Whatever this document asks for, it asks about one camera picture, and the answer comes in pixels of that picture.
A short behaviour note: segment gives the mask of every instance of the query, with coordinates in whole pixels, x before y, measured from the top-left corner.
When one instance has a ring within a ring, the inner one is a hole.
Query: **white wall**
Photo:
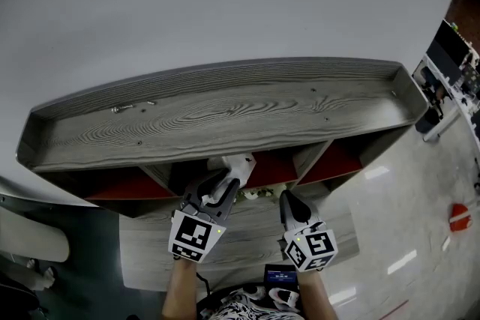
[[[0,176],[29,198],[79,202],[15,161],[39,103],[162,69],[249,58],[378,58],[413,71],[449,2],[0,0]]]

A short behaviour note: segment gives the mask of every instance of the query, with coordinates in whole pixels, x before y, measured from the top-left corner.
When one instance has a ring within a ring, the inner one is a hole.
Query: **device screen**
[[[267,271],[269,283],[295,283],[297,273],[295,271]]]

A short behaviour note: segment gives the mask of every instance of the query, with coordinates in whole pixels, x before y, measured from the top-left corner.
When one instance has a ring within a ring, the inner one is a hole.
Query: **brown wall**
[[[445,17],[458,25],[458,32],[480,52],[480,0],[451,0]]]

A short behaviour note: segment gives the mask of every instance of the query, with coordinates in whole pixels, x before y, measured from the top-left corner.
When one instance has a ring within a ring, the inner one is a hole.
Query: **desk leg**
[[[448,114],[443,116],[440,123],[423,136],[423,141],[428,142],[429,140],[436,139],[438,135],[449,128],[458,119],[458,116],[460,116],[460,109],[455,107]]]

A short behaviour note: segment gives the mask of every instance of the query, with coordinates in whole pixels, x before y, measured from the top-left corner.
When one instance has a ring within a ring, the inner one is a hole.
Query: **black cable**
[[[207,295],[210,296],[210,286],[209,286],[209,281],[203,277],[200,276],[200,274],[197,272],[196,277],[198,277],[200,280],[202,280],[205,283],[205,287],[207,288]]]

